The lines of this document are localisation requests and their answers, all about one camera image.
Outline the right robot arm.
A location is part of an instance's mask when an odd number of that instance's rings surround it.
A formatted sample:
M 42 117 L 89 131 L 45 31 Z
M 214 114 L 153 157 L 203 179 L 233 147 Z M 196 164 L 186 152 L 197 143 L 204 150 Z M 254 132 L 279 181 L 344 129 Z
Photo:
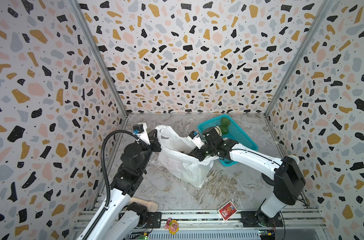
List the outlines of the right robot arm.
M 275 158 L 251 150 L 236 140 L 223 139 L 219 127 L 206 129 L 202 135 L 192 131 L 188 139 L 196 147 L 190 156 L 203 161 L 208 157 L 231 160 L 257 170 L 263 177 L 273 181 L 273 193 L 266 198 L 247 223 L 269 227 L 275 217 L 286 206 L 294 206 L 304 189 L 306 181 L 295 156 Z

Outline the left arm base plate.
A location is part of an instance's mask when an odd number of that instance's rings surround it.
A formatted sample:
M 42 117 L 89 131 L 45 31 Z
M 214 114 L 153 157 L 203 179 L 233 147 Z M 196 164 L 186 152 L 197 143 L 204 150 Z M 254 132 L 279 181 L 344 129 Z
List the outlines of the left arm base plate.
M 139 222 L 136 229 L 160 229 L 161 228 L 162 213 L 161 212 L 147 212 L 146 214 L 139 214 Z

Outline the dark green avocado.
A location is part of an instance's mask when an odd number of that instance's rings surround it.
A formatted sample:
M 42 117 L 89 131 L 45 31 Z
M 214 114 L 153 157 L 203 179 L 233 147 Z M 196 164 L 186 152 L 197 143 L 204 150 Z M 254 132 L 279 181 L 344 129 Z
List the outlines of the dark green avocado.
M 229 127 L 230 125 L 231 125 L 231 120 L 230 119 L 228 119 L 228 118 L 225 118 L 225 117 L 223 117 L 223 118 L 221 118 L 221 126 L 223 126 L 223 127 Z

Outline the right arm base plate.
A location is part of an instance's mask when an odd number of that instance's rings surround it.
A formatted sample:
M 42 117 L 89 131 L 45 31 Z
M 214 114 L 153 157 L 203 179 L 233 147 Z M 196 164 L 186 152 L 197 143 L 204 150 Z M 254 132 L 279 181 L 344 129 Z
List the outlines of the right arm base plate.
M 244 228 L 256 227 L 283 227 L 284 223 L 280 214 L 276 214 L 274 218 L 269 218 L 260 211 L 241 211 L 241 223 Z

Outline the cream cauliflower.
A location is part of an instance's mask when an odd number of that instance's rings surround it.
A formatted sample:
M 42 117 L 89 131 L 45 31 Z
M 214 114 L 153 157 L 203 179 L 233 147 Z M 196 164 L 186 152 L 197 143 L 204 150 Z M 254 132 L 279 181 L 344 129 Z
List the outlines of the cream cauliflower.
M 218 132 L 219 134 L 221 134 L 221 133 L 222 133 L 222 130 L 221 130 L 221 128 L 220 128 L 219 126 L 216 126 L 215 128 L 216 128 L 216 130 L 217 130 L 217 132 Z

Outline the white plastic bag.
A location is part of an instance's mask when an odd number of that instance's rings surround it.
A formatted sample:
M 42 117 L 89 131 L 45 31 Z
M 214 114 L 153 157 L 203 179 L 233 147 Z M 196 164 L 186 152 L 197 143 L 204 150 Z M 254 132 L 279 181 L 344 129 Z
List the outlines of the white plastic bag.
M 201 188 L 214 161 L 219 158 L 208 156 L 203 161 L 189 153 L 196 147 L 188 137 L 180 137 L 170 126 L 158 125 L 157 137 L 161 145 L 157 163 L 180 180 Z

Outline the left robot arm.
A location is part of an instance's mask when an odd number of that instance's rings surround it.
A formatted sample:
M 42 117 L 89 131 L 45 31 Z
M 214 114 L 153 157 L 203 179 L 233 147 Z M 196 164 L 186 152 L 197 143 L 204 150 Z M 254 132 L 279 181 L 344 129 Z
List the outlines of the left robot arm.
M 105 164 L 105 147 L 116 134 L 127 134 L 135 141 L 127 145 L 121 155 L 122 164 L 109 181 Z M 159 228 L 161 214 L 147 201 L 133 200 L 133 195 L 147 174 L 152 153 L 159 153 L 161 145 L 157 130 L 147 131 L 145 123 L 134 125 L 133 130 L 115 130 L 109 133 L 101 146 L 101 166 L 106 187 L 104 203 L 78 237 L 80 240 L 132 240 L 146 238 Z

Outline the small green vegetable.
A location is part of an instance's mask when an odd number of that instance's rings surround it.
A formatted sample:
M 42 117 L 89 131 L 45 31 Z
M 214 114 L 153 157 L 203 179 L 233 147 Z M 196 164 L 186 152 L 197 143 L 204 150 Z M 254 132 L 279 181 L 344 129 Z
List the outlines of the small green vegetable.
M 228 126 L 220 125 L 220 129 L 221 129 L 221 133 L 222 133 L 222 135 L 227 135 L 227 134 L 229 133 L 229 128 L 228 128 Z

